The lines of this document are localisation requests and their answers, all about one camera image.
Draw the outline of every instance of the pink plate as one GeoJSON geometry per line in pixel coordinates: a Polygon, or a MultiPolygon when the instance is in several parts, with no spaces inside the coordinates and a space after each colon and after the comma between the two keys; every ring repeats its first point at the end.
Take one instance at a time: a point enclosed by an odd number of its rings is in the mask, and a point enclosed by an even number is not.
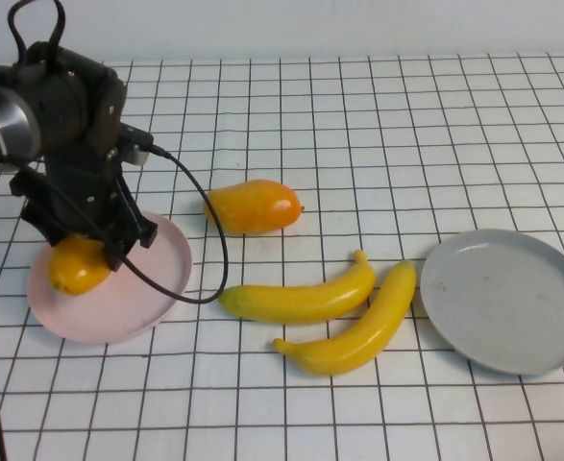
{"type": "MultiPolygon", "coordinates": [[[[138,243],[129,260],[147,277],[181,294],[192,267],[184,234],[168,219],[143,212],[158,223],[158,236],[149,249],[138,243]]],[[[38,321],[59,336],[82,343],[114,343],[153,327],[175,305],[122,265],[116,273],[81,296],[56,291],[46,277],[51,247],[46,245],[32,265],[28,300],[38,321]]]]}

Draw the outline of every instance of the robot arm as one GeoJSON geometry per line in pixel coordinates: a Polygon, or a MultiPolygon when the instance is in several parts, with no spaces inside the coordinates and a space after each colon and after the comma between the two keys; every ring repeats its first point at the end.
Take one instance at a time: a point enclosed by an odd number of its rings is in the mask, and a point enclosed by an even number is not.
{"type": "MultiPolygon", "coordinates": [[[[17,172],[11,192],[25,197],[21,218],[55,246],[69,233],[94,238],[74,209],[53,194],[59,187],[127,255],[136,242],[153,243],[157,227],[139,212],[124,182],[122,163],[146,161],[153,137],[121,123],[126,86],[114,70],[60,48],[62,8],[48,42],[25,50],[11,23],[14,13],[32,0],[22,0],[9,14],[19,60],[0,66],[0,155],[9,163],[44,164],[45,181],[17,172]]],[[[113,271],[120,265],[107,252],[113,271]]]]}

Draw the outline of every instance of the plate rim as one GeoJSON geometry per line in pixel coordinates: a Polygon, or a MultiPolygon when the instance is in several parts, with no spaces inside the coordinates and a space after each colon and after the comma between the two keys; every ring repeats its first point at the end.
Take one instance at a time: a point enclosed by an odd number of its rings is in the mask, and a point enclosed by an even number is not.
{"type": "MultiPolygon", "coordinates": [[[[180,241],[178,241],[176,244],[173,244],[173,247],[177,247],[177,248],[181,247],[182,249],[183,248],[186,249],[186,252],[182,253],[182,255],[181,255],[181,259],[184,261],[183,265],[184,265],[186,271],[185,271],[185,274],[181,277],[181,279],[177,283],[177,286],[175,286],[175,288],[174,288],[174,290],[179,291],[179,294],[182,294],[185,291],[187,284],[189,283],[189,278],[190,278],[192,266],[193,266],[193,256],[192,256],[191,247],[189,246],[189,241],[188,241],[187,237],[185,236],[183,231],[177,225],[175,225],[175,223],[173,223],[169,218],[162,216],[160,214],[157,214],[157,213],[150,212],[150,211],[142,211],[141,213],[144,217],[146,217],[150,220],[153,220],[154,222],[158,222],[158,224],[162,223],[165,226],[168,226],[169,228],[170,227],[174,228],[175,236],[178,236],[180,241]]],[[[81,344],[116,344],[116,343],[125,342],[125,341],[128,341],[130,339],[134,339],[136,336],[138,336],[142,332],[147,331],[151,327],[154,327],[157,324],[159,324],[162,321],[162,319],[170,312],[170,310],[176,304],[175,300],[173,300],[170,297],[166,297],[167,300],[168,300],[168,303],[167,303],[167,306],[161,311],[160,315],[158,315],[156,318],[154,318],[154,320],[152,320],[147,325],[144,325],[140,328],[133,328],[130,331],[126,332],[125,334],[115,334],[115,335],[110,335],[106,338],[97,337],[97,338],[89,338],[89,339],[84,339],[84,338],[79,337],[78,335],[74,335],[74,334],[73,335],[66,334],[66,331],[61,331],[57,328],[52,328],[51,326],[43,323],[38,318],[37,308],[35,307],[36,298],[39,295],[35,295],[36,290],[35,290],[35,282],[34,282],[34,270],[35,270],[35,267],[37,267],[38,265],[40,265],[41,263],[44,262],[45,258],[48,257],[50,252],[51,252],[50,245],[48,243],[45,243],[45,245],[38,251],[38,254],[37,254],[35,260],[31,264],[30,270],[29,270],[29,275],[28,275],[26,298],[28,300],[28,305],[30,307],[30,310],[32,310],[32,314],[34,315],[36,320],[45,329],[47,329],[48,331],[50,331],[51,333],[53,333],[55,335],[58,335],[62,339],[74,341],[76,343],[81,343],[81,344]]],[[[100,288],[103,288],[103,287],[104,287],[104,283],[102,285],[95,287],[93,291],[100,289],[100,288]]]]}
{"type": "Polygon", "coordinates": [[[503,373],[503,374],[508,374],[508,375],[519,375],[519,376],[540,376],[549,372],[552,372],[554,370],[560,369],[560,368],[564,368],[564,365],[557,365],[555,367],[553,367],[552,365],[547,366],[546,368],[542,368],[541,370],[538,371],[513,371],[513,370],[509,370],[503,367],[498,367],[497,365],[493,365],[493,364],[489,364],[486,362],[483,362],[479,357],[475,357],[470,353],[467,353],[466,351],[463,350],[462,347],[459,347],[456,344],[453,344],[451,342],[451,340],[442,333],[439,325],[441,325],[441,323],[438,321],[437,316],[435,316],[436,321],[433,321],[433,317],[432,317],[432,313],[433,313],[433,309],[437,308],[434,307],[432,304],[426,302],[426,299],[429,297],[429,293],[432,290],[424,290],[423,286],[425,286],[424,282],[425,280],[429,280],[429,273],[432,273],[432,268],[431,266],[434,264],[433,261],[434,260],[438,260],[442,258],[442,256],[446,257],[446,255],[452,255],[453,253],[451,253],[452,249],[450,247],[454,246],[454,242],[459,240],[459,239],[463,239],[463,238],[469,238],[472,236],[482,236],[483,242],[484,243],[495,243],[497,244],[498,242],[501,242],[501,237],[505,237],[505,238],[513,238],[516,241],[526,241],[528,243],[531,243],[534,248],[537,246],[538,249],[540,249],[540,255],[543,255],[544,253],[547,254],[547,256],[549,257],[549,264],[553,265],[552,262],[552,258],[554,258],[555,260],[555,266],[558,268],[564,267],[564,254],[561,253],[560,251],[558,251],[555,247],[553,247],[552,245],[549,245],[548,243],[540,240],[539,238],[533,237],[532,235],[528,235],[524,232],[521,231],[514,231],[514,230],[503,230],[503,229],[497,229],[497,228],[486,228],[486,229],[477,229],[477,230],[466,230],[463,232],[459,232],[456,235],[452,236],[451,238],[445,240],[444,242],[441,242],[440,244],[438,244],[427,256],[427,258],[425,259],[425,263],[423,264],[423,268],[421,270],[421,278],[420,278],[420,295],[421,295],[421,301],[423,303],[423,307],[425,309],[425,311],[427,312],[427,316],[429,318],[429,320],[431,321],[433,327],[435,328],[435,330],[438,332],[438,334],[440,334],[442,336],[442,338],[444,338],[444,340],[455,350],[457,351],[457,353],[461,354],[463,357],[475,362],[476,364],[478,364],[480,367],[483,367],[485,369],[491,370],[491,371],[495,371],[498,373],[503,373]]]}

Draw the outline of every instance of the white wall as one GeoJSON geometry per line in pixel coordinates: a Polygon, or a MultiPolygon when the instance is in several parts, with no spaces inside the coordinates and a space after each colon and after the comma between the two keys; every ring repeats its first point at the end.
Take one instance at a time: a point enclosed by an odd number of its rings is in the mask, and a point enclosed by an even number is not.
{"type": "MultiPolygon", "coordinates": [[[[0,0],[0,61],[15,49],[0,0]]],[[[97,59],[564,51],[564,0],[63,0],[63,46],[97,59]]],[[[51,0],[17,15],[46,39],[51,0]]]]}

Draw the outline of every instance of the fake fruit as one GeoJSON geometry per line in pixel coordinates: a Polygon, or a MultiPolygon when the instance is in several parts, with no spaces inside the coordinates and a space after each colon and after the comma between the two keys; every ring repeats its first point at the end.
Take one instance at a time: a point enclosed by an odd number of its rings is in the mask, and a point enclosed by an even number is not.
{"type": "Polygon", "coordinates": [[[110,274],[103,247],[102,242],[68,235],[53,248],[47,264],[49,282],[56,290],[73,296],[98,286],[110,274]]]}
{"type": "Polygon", "coordinates": [[[386,347],[409,310],[415,289],[413,264],[399,262],[384,280],[367,312],[350,329],[331,339],[306,343],[277,338],[273,348],[315,375],[350,372],[373,360],[386,347]]]}
{"type": "Polygon", "coordinates": [[[376,274],[362,250],[340,277],[318,285],[240,285],[227,288],[218,302],[232,315],[281,324],[324,322],[357,308],[372,292],[376,274]]]}
{"type": "MultiPolygon", "coordinates": [[[[257,234],[276,231],[294,223],[303,208],[297,194],[269,180],[251,180],[213,189],[208,198],[227,233],[257,234]]],[[[205,214],[213,218],[204,204],[205,214]]]]}

